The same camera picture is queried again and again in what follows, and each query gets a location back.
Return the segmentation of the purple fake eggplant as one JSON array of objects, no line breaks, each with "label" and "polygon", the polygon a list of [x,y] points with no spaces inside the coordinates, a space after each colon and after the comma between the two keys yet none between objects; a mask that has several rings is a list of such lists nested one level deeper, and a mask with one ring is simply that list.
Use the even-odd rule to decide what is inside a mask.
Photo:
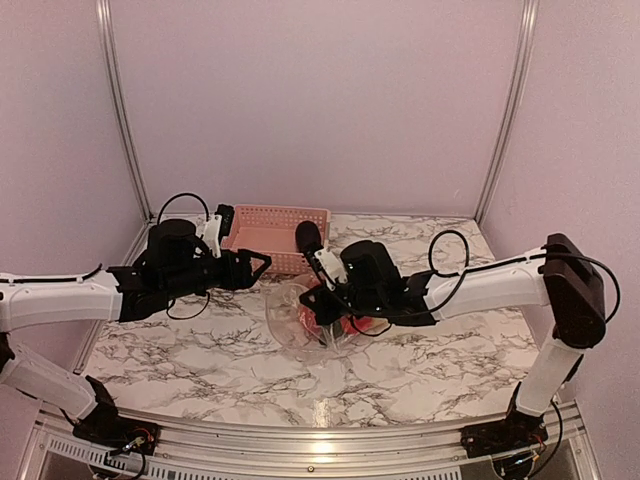
[{"label": "purple fake eggplant", "polygon": [[300,222],[295,229],[295,244],[301,254],[322,249],[324,241],[318,225],[309,220]]}]

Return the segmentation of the right aluminium frame post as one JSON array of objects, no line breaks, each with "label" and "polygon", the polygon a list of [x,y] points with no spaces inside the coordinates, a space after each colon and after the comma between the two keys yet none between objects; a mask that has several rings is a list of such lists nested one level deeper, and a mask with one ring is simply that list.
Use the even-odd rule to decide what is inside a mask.
[{"label": "right aluminium frame post", "polygon": [[489,168],[474,213],[474,220],[479,226],[484,223],[488,216],[491,201],[495,195],[505,163],[518,110],[524,96],[531,64],[539,4],[538,0],[525,0],[522,2],[518,40],[506,103],[492,150]]}]

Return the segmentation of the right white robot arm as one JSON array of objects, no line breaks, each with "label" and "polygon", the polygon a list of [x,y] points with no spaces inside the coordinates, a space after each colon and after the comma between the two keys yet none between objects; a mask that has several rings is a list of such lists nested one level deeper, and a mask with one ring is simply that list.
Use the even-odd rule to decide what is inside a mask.
[{"label": "right white robot arm", "polygon": [[587,258],[563,234],[541,248],[456,273],[435,268],[403,276],[380,242],[363,240],[335,255],[301,226],[296,246],[318,285],[303,293],[302,305],[329,326],[342,318],[371,317],[403,327],[433,326],[454,317],[528,305],[548,306],[555,324],[514,394],[510,414],[495,438],[515,448],[534,431],[552,397],[571,377],[587,350],[606,333],[603,266]]}]

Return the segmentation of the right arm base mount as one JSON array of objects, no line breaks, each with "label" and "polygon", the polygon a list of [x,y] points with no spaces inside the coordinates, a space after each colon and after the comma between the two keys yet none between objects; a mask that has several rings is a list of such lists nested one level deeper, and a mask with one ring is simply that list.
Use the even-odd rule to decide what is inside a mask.
[{"label": "right arm base mount", "polygon": [[543,415],[531,416],[516,408],[512,395],[504,418],[462,428],[460,444],[469,458],[495,455],[544,443],[548,439]]}]

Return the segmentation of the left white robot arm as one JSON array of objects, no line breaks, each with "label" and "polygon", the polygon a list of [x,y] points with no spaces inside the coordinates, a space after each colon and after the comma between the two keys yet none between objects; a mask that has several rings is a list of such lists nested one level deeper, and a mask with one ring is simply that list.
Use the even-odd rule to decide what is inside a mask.
[{"label": "left white robot arm", "polygon": [[7,275],[1,280],[1,382],[52,404],[106,445],[125,438],[126,423],[116,415],[108,392],[73,374],[9,335],[23,328],[78,320],[145,320],[190,295],[207,296],[253,287],[271,266],[270,256],[247,249],[223,249],[229,233],[219,216],[202,234],[194,223],[169,219],[151,227],[145,250],[130,266],[114,266],[76,277]]}]

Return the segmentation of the pink perforated plastic basket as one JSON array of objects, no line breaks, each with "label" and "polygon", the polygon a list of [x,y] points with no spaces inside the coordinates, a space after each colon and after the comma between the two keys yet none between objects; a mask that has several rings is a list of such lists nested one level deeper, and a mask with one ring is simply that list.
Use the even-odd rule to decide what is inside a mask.
[{"label": "pink perforated plastic basket", "polygon": [[272,264],[267,274],[299,275],[311,271],[297,250],[295,231],[303,221],[311,221],[327,244],[331,212],[327,209],[269,205],[236,205],[230,235],[222,247],[248,249],[269,255]]}]

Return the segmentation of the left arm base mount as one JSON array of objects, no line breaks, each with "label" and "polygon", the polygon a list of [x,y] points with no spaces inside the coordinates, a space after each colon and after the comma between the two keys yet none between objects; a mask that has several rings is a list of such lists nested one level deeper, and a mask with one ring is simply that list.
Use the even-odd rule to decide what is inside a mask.
[{"label": "left arm base mount", "polygon": [[97,405],[85,418],[74,421],[73,435],[112,449],[122,449],[137,438],[142,438],[141,451],[145,455],[152,455],[160,433],[159,425],[121,416],[106,387],[91,376],[85,379],[94,390]]}]

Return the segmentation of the clear zip top bag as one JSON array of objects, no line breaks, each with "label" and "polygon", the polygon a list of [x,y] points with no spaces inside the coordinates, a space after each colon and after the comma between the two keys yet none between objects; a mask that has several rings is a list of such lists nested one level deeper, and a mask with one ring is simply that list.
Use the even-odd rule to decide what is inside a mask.
[{"label": "clear zip top bag", "polygon": [[265,318],[273,338],[294,353],[346,351],[356,340],[383,333],[389,324],[378,318],[343,316],[329,326],[316,322],[314,312],[299,297],[320,284],[313,274],[302,274],[275,287],[265,299]]}]

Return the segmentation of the aluminium frame post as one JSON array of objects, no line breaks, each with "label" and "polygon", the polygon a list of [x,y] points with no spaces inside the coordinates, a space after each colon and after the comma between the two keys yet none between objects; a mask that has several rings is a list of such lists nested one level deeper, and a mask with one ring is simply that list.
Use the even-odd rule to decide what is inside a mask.
[{"label": "aluminium frame post", "polygon": [[118,62],[111,2],[108,0],[97,0],[96,15],[104,64],[106,67],[107,82],[111,94],[115,121],[124,151],[126,168],[130,176],[134,197],[141,217],[145,223],[149,223],[153,219],[153,212],[146,187],[144,185],[143,175],[134,142],[134,135],[128,118],[120,66]]},{"label": "aluminium frame post", "polygon": [[518,40],[506,103],[492,150],[489,168],[474,213],[474,220],[479,226],[484,223],[488,216],[491,201],[495,195],[505,163],[518,110],[524,96],[531,64],[539,4],[538,0],[525,0],[522,2]]}]

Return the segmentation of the front aluminium rail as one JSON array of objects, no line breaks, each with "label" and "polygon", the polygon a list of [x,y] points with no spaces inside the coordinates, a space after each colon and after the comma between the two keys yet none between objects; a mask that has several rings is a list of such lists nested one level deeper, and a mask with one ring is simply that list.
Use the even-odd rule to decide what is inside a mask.
[{"label": "front aluminium rail", "polygon": [[505,454],[471,459],[461,445],[469,420],[388,427],[305,428],[225,424],[125,410],[159,427],[156,449],[107,464],[106,448],[72,436],[62,414],[38,412],[20,479],[494,479]]}]

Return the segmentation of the red fake strawberries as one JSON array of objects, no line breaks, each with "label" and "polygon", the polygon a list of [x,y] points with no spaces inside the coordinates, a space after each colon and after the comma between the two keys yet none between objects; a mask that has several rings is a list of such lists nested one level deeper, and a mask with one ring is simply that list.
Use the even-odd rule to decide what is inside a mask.
[{"label": "red fake strawberries", "polygon": [[313,329],[317,326],[315,313],[304,305],[298,307],[298,320],[300,324],[306,329]]}]

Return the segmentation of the left aluminium frame post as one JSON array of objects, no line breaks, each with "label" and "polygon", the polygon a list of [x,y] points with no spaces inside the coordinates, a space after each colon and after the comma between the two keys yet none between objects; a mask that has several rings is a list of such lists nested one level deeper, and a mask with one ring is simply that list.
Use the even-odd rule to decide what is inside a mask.
[{"label": "left aluminium frame post", "polygon": [[96,15],[104,64],[106,67],[107,82],[111,94],[115,121],[124,151],[126,168],[130,176],[134,197],[141,217],[145,223],[149,223],[153,219],[153,212],[146,187],[144,185],[143,175],[134,142],[134,135],[128,118],[120,66],[118,62],[111,2],[108,0],[97,0]]}]

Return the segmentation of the red fake pepper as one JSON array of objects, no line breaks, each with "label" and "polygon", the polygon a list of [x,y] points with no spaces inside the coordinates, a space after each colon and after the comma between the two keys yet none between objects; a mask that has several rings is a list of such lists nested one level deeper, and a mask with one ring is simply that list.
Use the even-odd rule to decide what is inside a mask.
[{"label": "red fake pepper", "polygon": [[377,336],[387,327],[388,323],[378,318],[348,316],[344,320],[344,329],[349,335]]}]

